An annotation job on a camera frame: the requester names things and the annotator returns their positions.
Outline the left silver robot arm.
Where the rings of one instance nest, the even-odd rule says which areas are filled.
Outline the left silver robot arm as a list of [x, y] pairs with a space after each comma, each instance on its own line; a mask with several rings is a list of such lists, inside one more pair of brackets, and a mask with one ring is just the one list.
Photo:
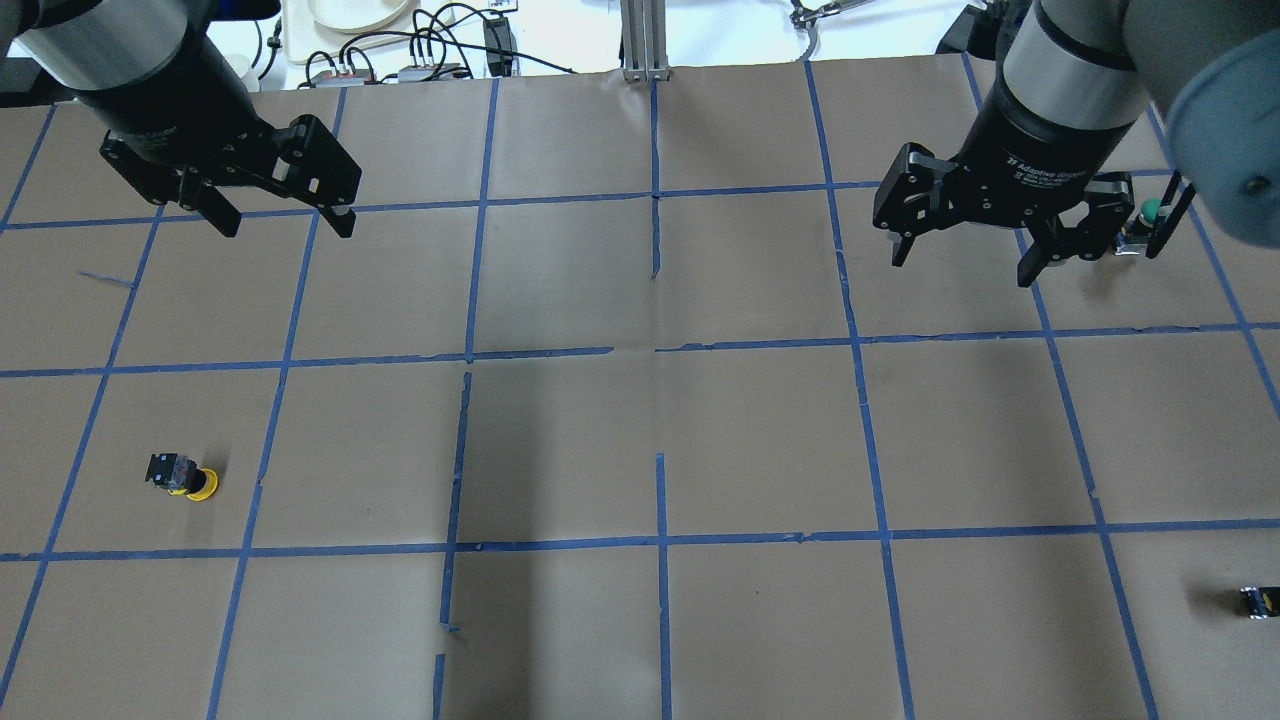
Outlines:
[[5, 1], [3, 46], [20, 45], [105, 124], [99, 151], [146, 201], [178, 204], [225, 237], [225, 187], [315, 209], [343, 238], [362, 170], [323, 120], [275, 127], [207, 28], [215, 1]]

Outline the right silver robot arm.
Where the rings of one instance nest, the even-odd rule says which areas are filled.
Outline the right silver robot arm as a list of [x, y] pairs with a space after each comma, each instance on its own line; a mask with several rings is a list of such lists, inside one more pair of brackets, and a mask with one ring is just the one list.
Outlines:
[[[1158, 256], [1194, 200], [1231, 237], [1277, 246], [1275, 1], [983, 1], [940, 51], [993, 60], [995, 82], [954, 156], [905, 143], [879, 184], [873, 223], [895, 266], [932, 231], [1020, 228], [1028, 287], [1070, 258]], [[1149, 109], [1174, 173], [1142, 206], [1103, 164]]]

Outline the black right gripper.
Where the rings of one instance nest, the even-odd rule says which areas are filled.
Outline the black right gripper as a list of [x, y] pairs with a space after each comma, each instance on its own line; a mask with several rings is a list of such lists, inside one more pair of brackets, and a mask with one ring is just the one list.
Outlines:
[[996, 85], [955, 155], [908, 142], [892, 160], [872, 217], [891, 236], [891, 265], [905, 265], [916, 238], [961, 223], [1029, 234], [1020, 288], [1055, 263], [1100, 260], [1135, 209], [1132, 176], [1101, 170], [1129, 129], [1056, 124]]

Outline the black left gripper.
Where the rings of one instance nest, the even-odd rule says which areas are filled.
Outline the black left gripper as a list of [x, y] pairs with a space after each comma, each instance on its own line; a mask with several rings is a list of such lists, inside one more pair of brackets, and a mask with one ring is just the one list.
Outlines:
[[177, 202], [234, 238], [242, 214], [224, 188], [256, 187], [353, 236], [358, 163], [316, 115], [261, 118], [198, 24], [68, 22], [64, 85], [106, 126], [101, 155], [145, 200]]

